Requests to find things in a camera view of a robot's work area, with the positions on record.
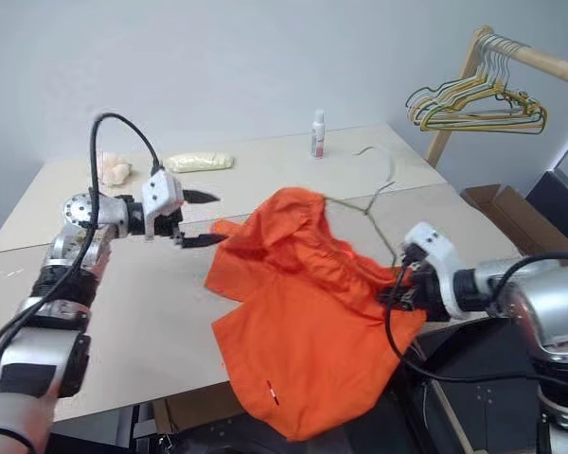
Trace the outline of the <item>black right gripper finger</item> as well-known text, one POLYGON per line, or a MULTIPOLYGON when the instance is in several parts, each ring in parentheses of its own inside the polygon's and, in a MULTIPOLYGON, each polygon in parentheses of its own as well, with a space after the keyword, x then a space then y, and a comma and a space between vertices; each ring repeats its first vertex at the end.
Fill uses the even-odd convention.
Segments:
POLYGON ((384 288, 378 295, 377 301, 382 306, 392 310, 409 310, 410 304, 404 300, 405 289, 384 288))

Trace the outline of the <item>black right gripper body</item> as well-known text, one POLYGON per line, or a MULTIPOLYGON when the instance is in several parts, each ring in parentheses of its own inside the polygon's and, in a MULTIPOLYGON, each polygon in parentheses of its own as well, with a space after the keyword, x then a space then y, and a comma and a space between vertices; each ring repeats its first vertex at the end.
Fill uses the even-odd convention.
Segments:
POLYGON ((449 313, 443 304, 435 268, 426 262, 402 262, 400 278, 393 288, 405 289, 409 310, 423 310, 430 323, 447 322, 449 313))

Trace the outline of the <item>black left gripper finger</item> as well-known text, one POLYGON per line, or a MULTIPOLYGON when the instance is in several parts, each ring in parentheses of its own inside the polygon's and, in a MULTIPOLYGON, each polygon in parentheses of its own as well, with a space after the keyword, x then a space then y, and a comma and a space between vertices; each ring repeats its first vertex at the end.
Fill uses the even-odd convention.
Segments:
POLYGON ((184 189, 183 196, 185 202, 188 204, 204 204, 221 200, 219 197, 213 194, 193 189, 184 189))
POLYGON ((198 249, 219 244, 226 239, 227 236, 219 234, 200 234, 188 237, 185 233, 180 233, 176 237, 176 244, 182 249, 198 249))

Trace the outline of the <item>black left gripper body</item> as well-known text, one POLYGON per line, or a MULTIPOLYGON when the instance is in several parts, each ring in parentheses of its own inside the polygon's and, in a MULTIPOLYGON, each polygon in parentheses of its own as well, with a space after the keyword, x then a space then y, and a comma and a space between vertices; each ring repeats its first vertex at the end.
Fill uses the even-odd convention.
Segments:
POLYGON ((153 220, 153 235, 169 237, 175 245, 181 246, 184 234, 179 224, 183 220, 180 210, 173 211, 169 215, 160 215, 153 220))

